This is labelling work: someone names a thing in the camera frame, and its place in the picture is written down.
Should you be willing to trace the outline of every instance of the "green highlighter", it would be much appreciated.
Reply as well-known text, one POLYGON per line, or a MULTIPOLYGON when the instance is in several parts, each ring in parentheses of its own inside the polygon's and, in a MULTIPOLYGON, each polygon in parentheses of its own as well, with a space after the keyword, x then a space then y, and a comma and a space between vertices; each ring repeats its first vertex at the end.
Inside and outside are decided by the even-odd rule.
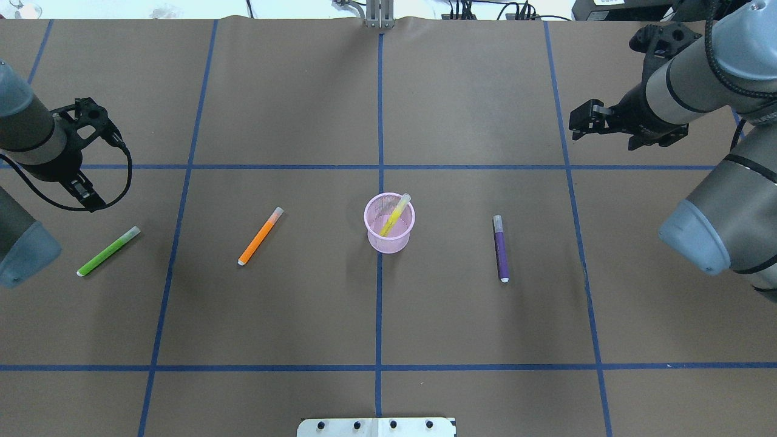
POLYGON ((98 253, 96 257, 92 258, 88 263, 84 264, 84 267, 79 268, 75 273, 81 277, 86 276, 89 274, 89 272, 102 264, 103 261, 107 260, 108 257, 116 253, 117 250, 121 249, 123 245, 127 244, 128 241, 133 239, 139 233, 141 233, 141 230, 138 229, 137 226, 132 226, 132 229, 128 230, 124 235, 120 236, 118 240, 111 243, 110 246, 106 247, 105 250, 98 253))

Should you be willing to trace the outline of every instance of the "marker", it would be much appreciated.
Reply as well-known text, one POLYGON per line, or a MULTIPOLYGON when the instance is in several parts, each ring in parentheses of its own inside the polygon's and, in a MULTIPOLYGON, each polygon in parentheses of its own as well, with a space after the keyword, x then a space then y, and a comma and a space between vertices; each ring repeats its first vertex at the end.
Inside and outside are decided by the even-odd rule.
POLYGON ((399 203, 396 204, 394 211, 388 217, 388 221, 386 222, 385 225, 383 225, 383 229, 381 229, 381 232, 379 233, 380 236, 389 236, 389 231, 391 231, 391 228, 393 228, 394 225, 396 225, 397 221, 399 220, 399 216, 402 215, 402 212, 405 211, 405 208, 409 203, 410 203, 410 194, 407 194, 407 193, 403 194, 402 197, 399 199, 399 203))
POLYGON ((121 249, 123 245, 127 244, 127 242, 129 242, 139 233, 141 233, 141 230, 138 229, 137 226, 132 226, 132 229, 128 230, 124 235, 120 236, 118 240, 111 243, 110 246, 106 247, 105 250, 98 253, 96 257, 92 258, 90 262, 84 264, 84 267, 79 268, 75 273, 83 278, 97 266, 102 264, 103 261, 107 260, 108 257, 116 253, 117 250, 121 249))
POLYGON ((256 252, 256 249, 259 247, 259 245, 264 241, 264 237, 267 236, 268 233, 270 233, 270 229, 273 228, 275 225, 275 222, 278 221, 278 218, 281 214, 284 213, 284 210, 280 208, 275 208, 275 211, 273 211, 273 214, 270 216, 270 218, 267 219, 266 222, 264 222, 264 226, 262 226, 262 229, 259 229, 259 232, 256 234, 255 237, 251 240, 251 243, 246 247, 246 250, 243 252, 243 255, 240 255, 240 259, 238 259, 238 265, 246 265, 248 260, 251 259, 251 256, 254 252, 256 252))
POLYGON ((499 279, 507 284, 510 281, 510 269, 507 268, 507 251, 504 247, 504 229, 502 216, 493 216, 493 244, 497 248, 497 273, 499 279))

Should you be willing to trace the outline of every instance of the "yellow highlighter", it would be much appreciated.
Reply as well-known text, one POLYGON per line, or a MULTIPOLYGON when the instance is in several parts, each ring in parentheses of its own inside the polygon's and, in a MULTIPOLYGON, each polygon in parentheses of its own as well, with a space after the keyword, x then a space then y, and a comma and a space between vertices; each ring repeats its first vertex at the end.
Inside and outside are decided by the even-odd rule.
POLYGON ((399 216, 402 215, 402 212, 405 211, 405 207, 407 204, 410 203, 410 194, 403 194, 402 197, 399 199, 399 203, 396 204, 396 208, 394 208, 394 211, 391 213, 391 215, 388 217, 388 221, 385 225, 383 225, 383 229, 381 229, 381 232, 379 233, 380 236, 389 236, 389 232, 391 231, 391 228, 396 225, 397 220, 399 220, 399 216))
POLYGON ((262 229, 259 229, 259 233, 256 234, 255 237, 253 237, 253 240, 251 240, 251 243, 246 247, 246 250, 243 252, 243 255, 240 255, 240 259, 238 259, 238 265, 246 265, 248 260, 251 259, 251 256, 254 252, 256 252, 256 249, 259 247, 259 245, 264 241, 264 237, 267 236, 268 233, 270 233, 270 229, 273 228, 273 225, 275 225, 275 222, 278 221, 278 218, 281 214, 284 213, 284 210, 280 207, 275 208, 275 211, 270 216, 270 218, 267 219, 267 221, 264 223, 264 226, 262 226, 262 229))

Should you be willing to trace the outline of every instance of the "purple marker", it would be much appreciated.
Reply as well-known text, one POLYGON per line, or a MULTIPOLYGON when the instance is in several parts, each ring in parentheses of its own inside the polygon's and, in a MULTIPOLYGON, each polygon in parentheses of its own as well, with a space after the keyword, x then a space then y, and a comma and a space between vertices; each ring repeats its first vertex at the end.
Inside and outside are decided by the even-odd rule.
POLYGON ((504 229, 502 228, 502 216, 493 216, 493 243, 497 248, 497 272, 499 279, 507 283, 510 281, 510 269, 507 268, 507 251, 504 247, 504 229))

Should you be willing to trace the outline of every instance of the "black cable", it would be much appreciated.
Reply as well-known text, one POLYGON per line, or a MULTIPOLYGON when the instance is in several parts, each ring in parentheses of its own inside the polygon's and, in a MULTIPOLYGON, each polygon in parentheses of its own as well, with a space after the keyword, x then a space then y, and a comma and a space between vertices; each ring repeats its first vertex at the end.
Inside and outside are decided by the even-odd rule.
POLYGON ((733 132, 733 138, 731 139, 731 149, 729 149, 729 152, 732 151, 733 148, 737 147, 737 144, 739 144, 739 137, 742 135, 745 123, 747 123, 745 119, 739 120, 739 123, 737 124, 737 130, 733 132))
POLYGON ((531 16, 529 19, 535 19, 535 18, 560 18, 565 19, 566 21, 573 21, 571 19, 566 18, 565 16, 531 16))
POLYGON ((130 151, 127 149, 127 146, 121 142, 121 145, 118 146, 119 149, 124 153, 124 155, 127 157, 127 183, 124 185, 124 189, 121 191, 121 194, 119 194, 115 199, 108 202, 105 205, 96 207, 96 208, 73 208, 72 206, 63 205, 60 203, 57 203, 56 201, 52 201, 50 198, 46 197, 46 194, 43 194, 38 190, 35 185, 33 185, 33 182, 27 177, 26 174, 22 171, 22 169, 19 168, 19 166, 16 165, 8 156, 5 156, 3 154, 0 154, 0 159, 8 163, 8 165, 11 166, 14 171, 16 171, 16 174, 19 175, 19 177, 22 178, 22 180, 27 184, 28 187, 30 187, 30 190, 33 191, 33 193, 37 194, 39 198, 45 200, 49 204, 64 209, 65 211, 73 211, 73 212, 95 212, 99 211, 101 209, 106 209, 114 206, 118 201, 120 201, 124 195, 130 190, 130 185, 132 184, 132 156, 130 156, 130 151))
POLYGON ((475 15, 472 13, 472 0, 464 0, 464 5, 466 6, 464 19, 475 19, 475 15))
POLYGON ((722 83, 723 86, 728 88, 728 90, 731 91, 732 93, 736 93, 741 96, 751 97, 753 99, 777 98, 777 93, 765 93, 763 91, 754 91, 752 89, 745 89, 740 86, 737 86, 736 84, 731 82, 728 79, 728 77, 726 77, 726 75, 723 73, 723 70, 718 64, 718 61, 715 59, 715 54, 713 53, 713 20, 715 19, 715 14, 717 14, 719 6, 720 6, 720 0, 712 1, 712 3, 709 6, 709 13, 707 14, 707 19, 704 23, 704 51, 707 57, 707 65, 709 65, 709 68, 713 70, 713 74, 715 75, 716 79, 718 79, 718 82, 722 83))
POLYGON ((507 9, 509 5, 515 5, 515 14, 518 14, 518 9, 521 7, 521 5, 517 4, 516 2, 510 2, 510 3, 503 3, 504 7, 501 11, 499 11, 499 15, 497 16, 497 21, 499 21, 500 18, 502 18, 502 14, 504 13, 504 10, 507 9))
POLYGON ((528 6, 529 6, 528 2, 524 3, 520 11, 515 11, 515 17, 513 17, 513 19, 515 20, 524 19, 524 17, 526 16, 526 12, 529 9, 528 6))

